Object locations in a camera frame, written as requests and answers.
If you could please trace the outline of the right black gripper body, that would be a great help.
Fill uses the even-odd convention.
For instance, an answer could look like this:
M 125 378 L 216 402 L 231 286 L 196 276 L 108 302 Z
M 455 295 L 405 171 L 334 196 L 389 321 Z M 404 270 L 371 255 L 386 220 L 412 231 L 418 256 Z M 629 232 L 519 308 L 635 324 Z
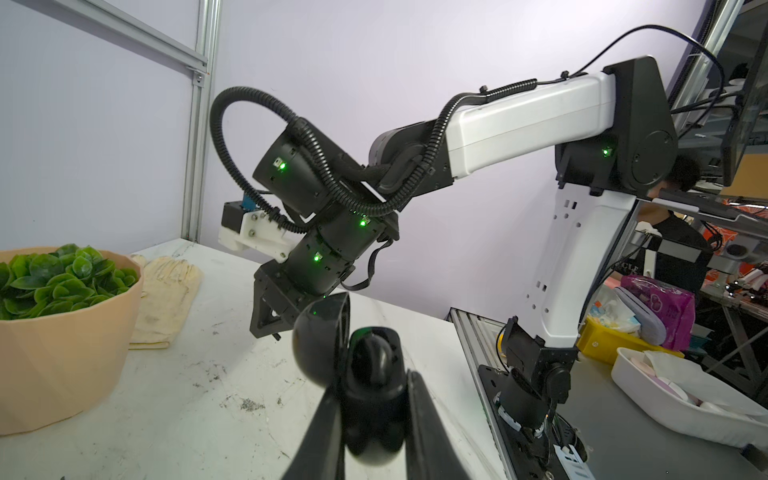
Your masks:
M 311 266 L 261 265 L 254 274 L 250 333 L 260 339 L 291 331 L 304 309 L 326 293 L 327 279 Z

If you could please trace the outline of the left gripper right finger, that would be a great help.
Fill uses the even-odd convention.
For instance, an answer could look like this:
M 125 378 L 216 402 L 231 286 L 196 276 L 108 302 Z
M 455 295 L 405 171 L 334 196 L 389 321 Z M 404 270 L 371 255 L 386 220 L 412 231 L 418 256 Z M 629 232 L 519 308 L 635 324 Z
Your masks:
M 407 372 L 406 473 L 408 479 L 469 479 L 423 377 Z

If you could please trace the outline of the black wireless earbud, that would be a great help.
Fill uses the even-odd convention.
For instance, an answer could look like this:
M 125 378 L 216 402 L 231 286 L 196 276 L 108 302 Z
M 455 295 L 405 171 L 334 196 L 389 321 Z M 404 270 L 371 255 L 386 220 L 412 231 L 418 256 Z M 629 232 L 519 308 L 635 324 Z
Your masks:
M 392 376 L 392 364 L 392 348 L 385 338 L 368 332 L 358 339 L 352 355 L 352 374 L 358 384 L 370 388 L 386 386 Z

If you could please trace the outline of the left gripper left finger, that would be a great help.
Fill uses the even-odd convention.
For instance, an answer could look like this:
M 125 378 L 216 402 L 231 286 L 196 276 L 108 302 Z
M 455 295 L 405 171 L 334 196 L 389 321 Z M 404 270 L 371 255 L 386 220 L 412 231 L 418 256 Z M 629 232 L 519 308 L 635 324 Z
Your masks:
M 344 458 L 340 402 L 328 388 L 282 479 L 344 479 Z

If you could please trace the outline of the black earbud charging case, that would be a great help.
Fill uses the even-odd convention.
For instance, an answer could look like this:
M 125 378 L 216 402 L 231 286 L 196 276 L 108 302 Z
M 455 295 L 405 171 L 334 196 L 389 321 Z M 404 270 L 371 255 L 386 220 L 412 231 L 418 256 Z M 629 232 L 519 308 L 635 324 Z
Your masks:
M 390 461 L 405 440 L 406 372 L 401 341 L 382 326 L 351 328 L 348 294 L 307 306 L 294 324 L 293 354 L 305 377 L 332 389 L 343 441 L 363 463 Z

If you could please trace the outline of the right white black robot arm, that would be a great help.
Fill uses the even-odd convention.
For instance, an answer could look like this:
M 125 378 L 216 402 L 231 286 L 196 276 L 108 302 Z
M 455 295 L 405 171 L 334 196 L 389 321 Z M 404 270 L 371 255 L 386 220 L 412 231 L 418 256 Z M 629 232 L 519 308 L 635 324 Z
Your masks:
M 634 23 L 627 18 L 599 32 L 564 18 L 514 27 L 452 14 L 402 24 L 378 14 L 230 8 L 218 31 L 214 87 L 264 89 L 360 156 L 380 132 L 435 115 L 460 90 L 577 69 Z M 373 285 L 350 297 L 353 328 L 399 333 L 475 479 L 505 472 L 444 315 L 452 306 L 497 318 L 512 313 L 543 249 L 554 177 L 554 154 L 545 149 L 416 199 Z

